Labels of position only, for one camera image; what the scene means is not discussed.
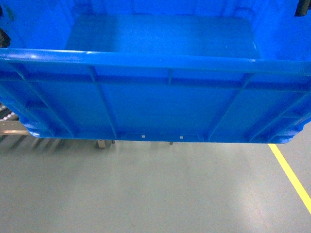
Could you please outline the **left gripper finger in crate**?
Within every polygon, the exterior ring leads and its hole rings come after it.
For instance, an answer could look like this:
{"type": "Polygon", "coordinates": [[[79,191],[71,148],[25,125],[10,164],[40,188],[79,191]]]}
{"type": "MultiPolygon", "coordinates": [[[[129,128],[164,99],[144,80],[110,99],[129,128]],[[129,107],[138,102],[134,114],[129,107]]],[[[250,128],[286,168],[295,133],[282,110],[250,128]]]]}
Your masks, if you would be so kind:
{"type": "Polygon", "coordinates": [[[2,28],[0,28],[0,47],[7,48],[9,46],[10,46],[10,37],[2,28]]]}

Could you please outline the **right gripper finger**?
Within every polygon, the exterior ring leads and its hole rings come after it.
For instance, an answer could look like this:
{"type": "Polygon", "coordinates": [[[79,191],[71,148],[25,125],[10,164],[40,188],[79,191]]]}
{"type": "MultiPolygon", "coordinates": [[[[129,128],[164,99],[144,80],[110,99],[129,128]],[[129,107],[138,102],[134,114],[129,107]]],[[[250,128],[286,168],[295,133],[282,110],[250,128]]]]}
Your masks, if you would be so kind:
{"type": "Polygon", "coordinates": [[[310,8],[311,8],[311,0],[299,0],[294,16],[295,17],[306,16],[310,8]]]}

